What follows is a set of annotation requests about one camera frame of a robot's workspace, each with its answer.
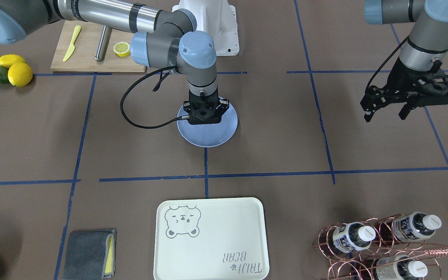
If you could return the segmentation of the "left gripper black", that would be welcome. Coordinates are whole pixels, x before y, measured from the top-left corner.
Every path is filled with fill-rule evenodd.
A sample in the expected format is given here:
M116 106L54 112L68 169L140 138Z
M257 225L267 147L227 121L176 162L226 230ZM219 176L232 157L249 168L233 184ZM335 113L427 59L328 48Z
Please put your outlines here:
M404 104L398 113L401 120L405 120L417 107L447 105L448 75L441 65L441 60L435 59L430 70L416 71L398 59L384 87L371 85L366 88L360 102L365 111L365 121L370 122L377 110L392 103Z

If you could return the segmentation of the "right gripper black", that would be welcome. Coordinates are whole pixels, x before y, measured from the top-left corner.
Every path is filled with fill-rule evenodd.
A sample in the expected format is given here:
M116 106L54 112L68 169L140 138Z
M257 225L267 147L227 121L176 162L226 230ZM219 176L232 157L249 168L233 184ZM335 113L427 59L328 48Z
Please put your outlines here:
M220 98L217 93L208 96L190 93L189 99L183 103L183 110L188 114L183 119L191 125L218 124L229 107L229 100Z

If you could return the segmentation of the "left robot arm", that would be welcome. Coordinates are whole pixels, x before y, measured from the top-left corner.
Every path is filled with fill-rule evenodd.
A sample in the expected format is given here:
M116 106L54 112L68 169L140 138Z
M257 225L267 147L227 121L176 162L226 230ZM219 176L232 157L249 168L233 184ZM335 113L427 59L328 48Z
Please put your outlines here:
M395 49L386 85L366 86L360 102L366 122L392 103L403 103L400 119L418 107L447 105L448 75L441 66L448 52L448 0L367 0L364 17L374 25L414 23Z

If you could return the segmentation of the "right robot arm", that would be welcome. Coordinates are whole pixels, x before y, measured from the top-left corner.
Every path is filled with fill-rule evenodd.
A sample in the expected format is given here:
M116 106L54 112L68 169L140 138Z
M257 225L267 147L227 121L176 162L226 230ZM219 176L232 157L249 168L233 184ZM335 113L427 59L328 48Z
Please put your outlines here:
M166 11L132 0L0 0L0 44L21 41L41 27L60 20L91 22L133 34L134 62L155 73L187 77L189 124L218 124L229 109L218 94L217 53L212 37L197 30L186 9Z

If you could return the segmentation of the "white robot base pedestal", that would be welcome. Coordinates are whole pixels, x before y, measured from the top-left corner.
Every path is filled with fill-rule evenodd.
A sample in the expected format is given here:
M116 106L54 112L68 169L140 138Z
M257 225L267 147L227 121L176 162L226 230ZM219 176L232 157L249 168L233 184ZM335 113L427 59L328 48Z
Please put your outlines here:
M227 0L180 0L172 11L186 9L194 14L197 30L208 33L217 56L236 56L240 52L235 6Z

